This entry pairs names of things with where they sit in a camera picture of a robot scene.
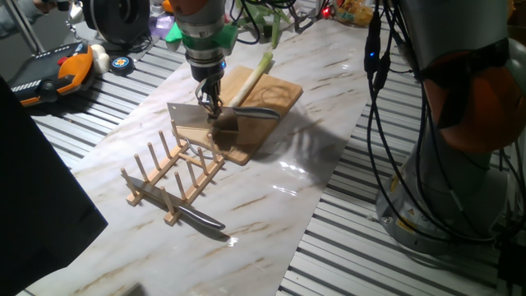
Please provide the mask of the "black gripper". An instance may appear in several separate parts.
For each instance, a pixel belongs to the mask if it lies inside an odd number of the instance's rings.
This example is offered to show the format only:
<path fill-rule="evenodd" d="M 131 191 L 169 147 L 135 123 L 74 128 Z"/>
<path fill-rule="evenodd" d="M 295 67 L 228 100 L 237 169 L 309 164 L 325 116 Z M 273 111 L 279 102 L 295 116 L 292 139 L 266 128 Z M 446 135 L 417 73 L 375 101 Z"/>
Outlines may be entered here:
<path fill-rule="evenodd" d="M 191 65 L 191 74 L 199 83 L 196 89 L 198 104 L 206 110 L 210 119 L 217 119 L 223 105 L 220 98 L 220 81 L 224 76 L 224 65 L 216 64 L 210 67 Z"/>

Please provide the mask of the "bare person hand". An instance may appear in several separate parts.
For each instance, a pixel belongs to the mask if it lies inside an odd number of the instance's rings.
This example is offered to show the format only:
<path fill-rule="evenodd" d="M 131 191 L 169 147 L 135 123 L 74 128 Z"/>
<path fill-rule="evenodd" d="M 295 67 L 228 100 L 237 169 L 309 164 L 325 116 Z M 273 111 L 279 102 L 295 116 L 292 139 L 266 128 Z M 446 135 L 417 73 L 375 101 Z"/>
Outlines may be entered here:
<path fill-rule="evenodd" d="M 43 14 L 48 14 L 50 11 L 57 7 L 56 2 L 44 2 L 43 0 L 33 0 L 33 4 Z"/>

